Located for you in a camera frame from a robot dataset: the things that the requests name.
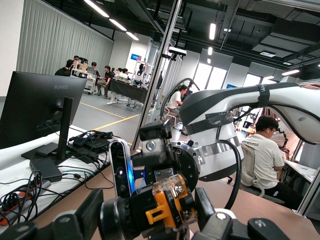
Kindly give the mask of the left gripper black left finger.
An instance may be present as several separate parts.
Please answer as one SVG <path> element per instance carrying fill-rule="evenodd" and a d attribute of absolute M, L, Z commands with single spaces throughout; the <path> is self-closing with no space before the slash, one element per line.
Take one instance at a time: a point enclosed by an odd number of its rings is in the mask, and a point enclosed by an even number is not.
<path fill-rule="evenodd" d="M 64 213 L 49 225 L 39 228 L 25 221 L 8 227 L 2 240 L 90 240 L 98 227 L 103 190 L 94 189 L 75 213 Z"/>

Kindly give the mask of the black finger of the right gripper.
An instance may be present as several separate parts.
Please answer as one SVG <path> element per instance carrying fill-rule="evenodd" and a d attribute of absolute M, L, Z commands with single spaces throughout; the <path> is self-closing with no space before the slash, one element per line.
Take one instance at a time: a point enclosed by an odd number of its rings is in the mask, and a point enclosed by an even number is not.
<path fill-rule="evenodd" d="M 174 172 L 174 150 L 169 143 L 172 137 L 168 120 L 154 121 L 139 129 L 142 141 L 141 153 L 132 156 L 134 167 L 144 167 L 144 175 L 154 178 L 168 178 Z"/>

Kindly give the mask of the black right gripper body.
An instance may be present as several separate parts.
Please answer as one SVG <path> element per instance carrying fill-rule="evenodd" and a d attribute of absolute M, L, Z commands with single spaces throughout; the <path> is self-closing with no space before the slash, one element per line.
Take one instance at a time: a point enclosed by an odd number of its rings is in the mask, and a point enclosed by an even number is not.
<path fill-rule="evenodd" d="M 173 150 L 181 166 L 181 174 L 188 185 L 197 185 L 200 174 L 199 156 L 195 150 L 185 141 L 173 141 Z"/>

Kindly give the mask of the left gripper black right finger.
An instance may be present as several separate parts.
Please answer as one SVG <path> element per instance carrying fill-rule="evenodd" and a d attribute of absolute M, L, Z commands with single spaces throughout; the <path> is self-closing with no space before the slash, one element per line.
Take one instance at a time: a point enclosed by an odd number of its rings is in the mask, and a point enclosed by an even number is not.
<path fill-rule="evenodd" d="M 251 218 L 247 225 L 231 216 L 232 212 L 214 209 L 206 191 L 195 188 L 195 206 L 200 231 L 193 240 L 287 240 L 288 236 L 271 220 Z"/>

